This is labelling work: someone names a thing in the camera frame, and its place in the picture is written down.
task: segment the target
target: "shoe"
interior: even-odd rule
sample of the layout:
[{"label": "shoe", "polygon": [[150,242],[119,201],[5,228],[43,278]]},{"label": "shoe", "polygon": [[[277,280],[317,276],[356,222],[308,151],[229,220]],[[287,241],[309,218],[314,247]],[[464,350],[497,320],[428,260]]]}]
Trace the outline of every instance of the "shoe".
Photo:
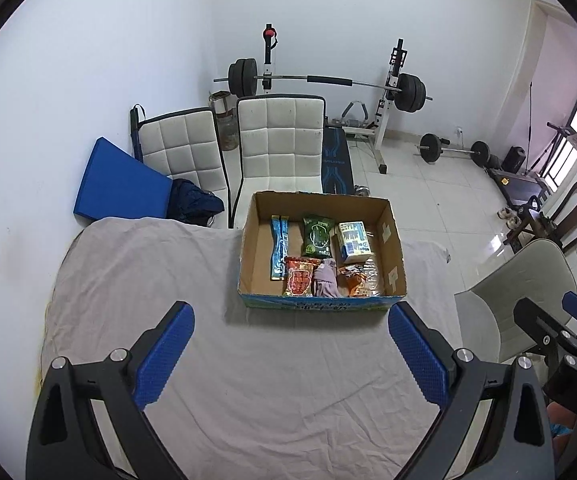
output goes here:
[{"label": "shoe", "polygon": [[497,211],[497,216],[502,220],[506,220],[508,218],[512,218],[513,216],[515,216],[515,212],[508,207],[503,207],[502,209]]},{"label": "shoe", "polygon": [[509,218],[508,220],[506,220],[506,227],[508,227],[508,229],[514,229],[516,227],[519,227],[521,222],[522,221],[519,219],[519,216],[513,216],[513,218]]}]

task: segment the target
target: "small white box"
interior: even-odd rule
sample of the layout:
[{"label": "small white box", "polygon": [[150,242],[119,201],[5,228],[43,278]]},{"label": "small white box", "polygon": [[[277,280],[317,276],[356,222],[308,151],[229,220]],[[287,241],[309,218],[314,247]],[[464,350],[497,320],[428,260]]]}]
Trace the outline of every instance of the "small white box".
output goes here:
[{"label": "small white box", "polygon": [[336,231],[342,264],[362,263],[373,255],[364,222],[341,222]]}]

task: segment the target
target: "blue foam mat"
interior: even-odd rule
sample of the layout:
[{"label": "blue foam mat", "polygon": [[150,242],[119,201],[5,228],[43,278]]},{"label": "blue foam mat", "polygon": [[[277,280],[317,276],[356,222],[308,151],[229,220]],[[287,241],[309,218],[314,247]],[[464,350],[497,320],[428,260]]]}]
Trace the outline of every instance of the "blue foam mat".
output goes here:
[{"label": "blue foam mat", "polygon": [[73,212],[91,220],[166,218],[172,180],[104,137],[95,142]]}]

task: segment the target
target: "bed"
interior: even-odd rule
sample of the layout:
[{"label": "bed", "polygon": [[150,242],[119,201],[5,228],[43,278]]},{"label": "bed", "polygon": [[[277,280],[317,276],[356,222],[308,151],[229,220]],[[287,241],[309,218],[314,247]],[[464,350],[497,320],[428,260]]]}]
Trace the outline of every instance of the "bed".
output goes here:
[{"label": "bed", "polygon": [[[129,348],[175,300],[196,328],[160,400],[146,408],[188,478],[391,479],[430,428],[385,312],[247,309],[236,292],[241,231],[107,218],[73,242],[46,313],[41,365]],[[407,300],[462,346],[447,253],[404,242]],[[130,470],[96,406],[108,450]],[[463,471],[460,454],[453,473]]]}]

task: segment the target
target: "white office chair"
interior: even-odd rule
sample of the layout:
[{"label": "white office chair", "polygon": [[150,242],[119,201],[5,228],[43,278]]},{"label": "white office chair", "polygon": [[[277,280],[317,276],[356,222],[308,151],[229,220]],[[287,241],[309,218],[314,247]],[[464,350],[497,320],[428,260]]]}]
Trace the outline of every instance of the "white office chair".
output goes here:
[{"label": "white office chair", "polygon": [[242,180],[233,226],[244,227],[257,191],[321,193],[322,97],[269,94],[237,102]]},{"label": "white office chair", "polygon": [[143,162],[169,178],[185,178],[224,202],[211,227],[228,228],[231,191],[211,108],[173,112],[137,124]]},{"label": "white office chair", "polygon": [[508,262],[470,290],[455,295],[463,345],[479,359],[503,363],[535,343],[515,324],[513,309],[522,298],[533,300],[562,325],[571,315],[561,298],[577,285],[557,244],[530,242]]}]

